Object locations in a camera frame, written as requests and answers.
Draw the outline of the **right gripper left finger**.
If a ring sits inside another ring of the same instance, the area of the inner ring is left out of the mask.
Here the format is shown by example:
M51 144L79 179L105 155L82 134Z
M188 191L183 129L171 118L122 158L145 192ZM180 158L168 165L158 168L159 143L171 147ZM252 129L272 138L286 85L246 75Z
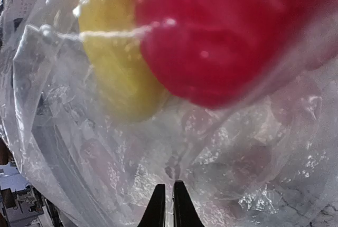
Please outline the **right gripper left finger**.
M164 227L165 185L157 184L138 227Z

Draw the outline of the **clear zip top bag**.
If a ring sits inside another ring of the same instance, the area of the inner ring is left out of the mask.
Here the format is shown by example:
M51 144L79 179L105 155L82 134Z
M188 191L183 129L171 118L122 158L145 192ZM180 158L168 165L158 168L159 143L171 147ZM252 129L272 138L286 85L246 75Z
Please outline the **clear zip top bag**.
M174 226L176 181L202 226L337 226L337 55L220 108L173 95L149 68L165 101L121 120L83 47L84 1L1 0L1 141L76 226L138 226L157 184Z

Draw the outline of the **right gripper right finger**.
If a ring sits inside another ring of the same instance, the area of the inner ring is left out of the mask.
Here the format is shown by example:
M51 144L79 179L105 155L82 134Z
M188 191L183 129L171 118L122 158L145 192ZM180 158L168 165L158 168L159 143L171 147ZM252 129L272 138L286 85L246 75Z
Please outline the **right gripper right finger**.
M183 181L176 181L173 187L175 227L202 227L202 222Z

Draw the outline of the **red fake pepper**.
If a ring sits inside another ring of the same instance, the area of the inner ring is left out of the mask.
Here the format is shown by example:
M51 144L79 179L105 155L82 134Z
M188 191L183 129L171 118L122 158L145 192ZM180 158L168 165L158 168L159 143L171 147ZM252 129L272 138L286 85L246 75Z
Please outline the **red fake pepper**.
M207 108L277 87L337 55L337 0L134 0L143 58Z

